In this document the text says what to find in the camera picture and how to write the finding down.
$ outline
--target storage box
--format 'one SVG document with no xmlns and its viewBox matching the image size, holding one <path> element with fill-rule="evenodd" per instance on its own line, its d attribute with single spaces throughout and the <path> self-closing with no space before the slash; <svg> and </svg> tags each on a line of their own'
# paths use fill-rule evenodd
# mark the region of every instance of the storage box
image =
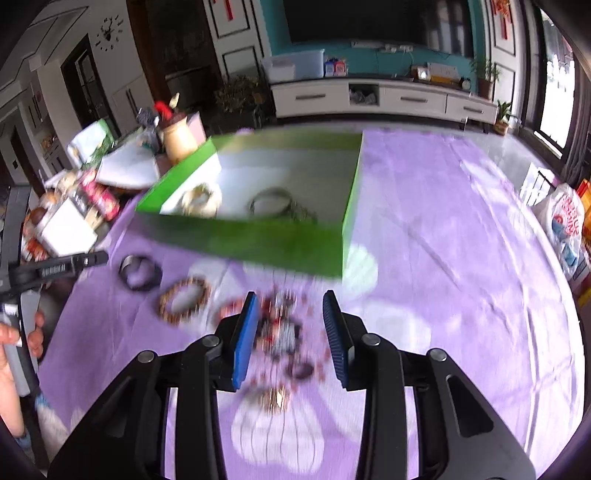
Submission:
<svg viewBox="0 0 591 480">
<path fill-rule="evenodd" d="M 275 129 L 212 137 L 172 168 L 137 206 L 151 235 L 221 257 L 341 277 L 355 222 L 362 134 Z M 214 219 L 183 216 L 184 192 L 217 183 Z M 287 189 L 317 222 L 251 216 L 251 199 Z"/>
</svg>

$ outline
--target white plastic bag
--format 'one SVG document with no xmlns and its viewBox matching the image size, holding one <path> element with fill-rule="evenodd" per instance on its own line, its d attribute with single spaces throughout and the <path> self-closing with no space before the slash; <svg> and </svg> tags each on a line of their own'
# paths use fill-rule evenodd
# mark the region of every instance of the white plastic bag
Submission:
<svg viewBox="0 0 591 480">
<path fill-rule="evenodd" d="M 585 217 L 583 202 L 563 183 L 531 210 L 550 240 L 564 275 L 570 280 L 579 260 Z"/>
</svg>

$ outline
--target purple tablecloth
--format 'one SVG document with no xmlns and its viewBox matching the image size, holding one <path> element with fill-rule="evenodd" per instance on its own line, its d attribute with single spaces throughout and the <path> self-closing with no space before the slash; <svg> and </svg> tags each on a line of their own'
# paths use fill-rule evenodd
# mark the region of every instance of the purple tablecloth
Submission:
<svg viewBox="0 0 591 480">
<path fill-rule="evenodd" d="M 294 373 L 293 356 L 274 362 L 255 351 L 245 386 L 219 395 L 228 477 L 353 478 L 364 394 L 346 393 L 335 378 L 320 308 L 333 288 L 344 311 L 399 348 L 438 346 L 451 354 L 542 473 L 581 421 L 584 363 L 573 299 L 539 224 L 496 165 L 464 138 L 366 131 L 362 165 L 342 283 L 159 244 L 142 234 L 128 206 L 108 237 L 109 264 L 77 282 L 40 368 L 41 387 L 65 425 L 73 427 L 139 351 L 184 349 L 214 330 L 229 299 L 286 288 L 298 295 L 293 321 L 301 326 L 296 360 L 303 367 Z M 129 254 L 163 265 L 160 291 L 122 288 L 116 269 Z M 216 295 L 201 316 L 174 328 L 157 317 L 155 303 L 188 273 L 206 275 Z M 291 391 L 290 404 L 271 417 L 256 398 L 280 384 Z M 412 408 L 410 478 L 418 455 Z"/>
</svg>

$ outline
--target window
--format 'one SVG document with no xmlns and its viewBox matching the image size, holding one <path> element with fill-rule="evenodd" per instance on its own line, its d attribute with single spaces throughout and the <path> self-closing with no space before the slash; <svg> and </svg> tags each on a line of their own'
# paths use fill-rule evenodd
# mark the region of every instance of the window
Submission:
<svg viewBox="0 0 591 480">
<path fill-rule="evenodd" d="M 543 11 L 540 12 L 547 61 L 544 111 L 538 133 L 562 152 L 569 136 L 573 114 L 575 83 L 573 50 L 548 15 Z"/>
</svg>

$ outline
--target metal bangle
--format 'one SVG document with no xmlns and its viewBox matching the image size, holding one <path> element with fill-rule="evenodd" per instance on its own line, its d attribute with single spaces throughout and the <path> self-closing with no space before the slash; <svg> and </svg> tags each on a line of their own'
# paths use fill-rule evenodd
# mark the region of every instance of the metal bangle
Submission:
<svg viewBox="0 0 591 480">
<path fill-rule="evenodd" d="M 129 284 L 129 275 L 136 272 L 142 262 L 147 262 L 152 268 L 152 275 L 142 284 L 131 286 Z M 119 267 L 119 278 L 131 291 L 150 291 L 157 288 L 162 282 L 162 268 L 151 258 L 143 255 L 128 255 L 123 259 Z"/>
<path fill-rule="evenodd" d="M 270 189 L 266 189 L 257 193 L 248 205 L 248 210 L 251 216 L 255 215 L 256 202 L 266 197 L 277 197 L 289 201 L 285 208 L 277 213 L 269 215 L 269 218 L 288 217 L 296 222 L 301 222 L 302 220 L 312 220 L 313 222 L 316 221 L 316 215 L 313 212 L 309 211 L 305 207 L 302 207 L 302 205 L 293 199 L 290 192 L 281 187 L 271 187 Z"/>
<path fill-rule="evenodd" d="M 255 204 L 259 200 L 268 197 L 277 197 L 279 199 L 285 199 L 288 201 L 287 206 L 281 209 L 277 213 L 273 213 L 269 215 L 269 217 L 281 217 L 286 216 L 291 211 L 291 204 L 294 203 L 293 198 L 291 197 L 291 193 L 289 193 L 286 189 L 282 189 L 280 187 L 271 187 L 270 189 L 261 190 L 257 193 L 251 200 L 248 211 L 251 213 L 252 216 L 255 214 Z"/>
</svg>

